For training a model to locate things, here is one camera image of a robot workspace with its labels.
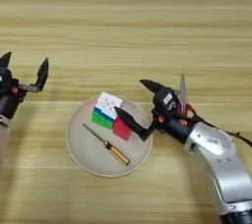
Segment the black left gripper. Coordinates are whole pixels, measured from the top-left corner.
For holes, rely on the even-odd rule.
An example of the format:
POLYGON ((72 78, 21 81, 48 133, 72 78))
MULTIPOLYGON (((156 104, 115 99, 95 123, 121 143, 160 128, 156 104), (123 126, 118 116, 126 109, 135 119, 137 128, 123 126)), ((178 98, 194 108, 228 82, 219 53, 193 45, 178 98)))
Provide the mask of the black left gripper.
MULTIPOLYGON (((5 53, 0 57, 0 68, 9 66, 11 52, 5 53)), ((48 77, 48 59, 45 59, 37 72, 37 81, 35 85, 18 84, 3 96, 0 96, 0 115, 12 119, 19 107, 24 101, 28 92, 42 91, 48 77)))

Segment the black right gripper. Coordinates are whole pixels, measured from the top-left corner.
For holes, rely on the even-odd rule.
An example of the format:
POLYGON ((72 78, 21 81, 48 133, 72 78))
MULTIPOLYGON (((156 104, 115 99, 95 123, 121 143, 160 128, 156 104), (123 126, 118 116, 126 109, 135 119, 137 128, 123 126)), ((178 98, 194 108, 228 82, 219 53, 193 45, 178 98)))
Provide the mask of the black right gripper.
MULTIPOLYGON (((150 80, 140 80, 140 83, 153 93, 156 93, 162 88, 162 84, 150 80)), ((158 113, 154 113, 151 125, 145 129, 124 109, 119 107, 114 107, 114 109, 120 119, 142 140, 146 140, 154 130, 158 130, 161 133, 172 135, 180 143, 185 143, 196 124, 194 119, 185 118, 178 114, 173 114, 167 118, 158 113)))

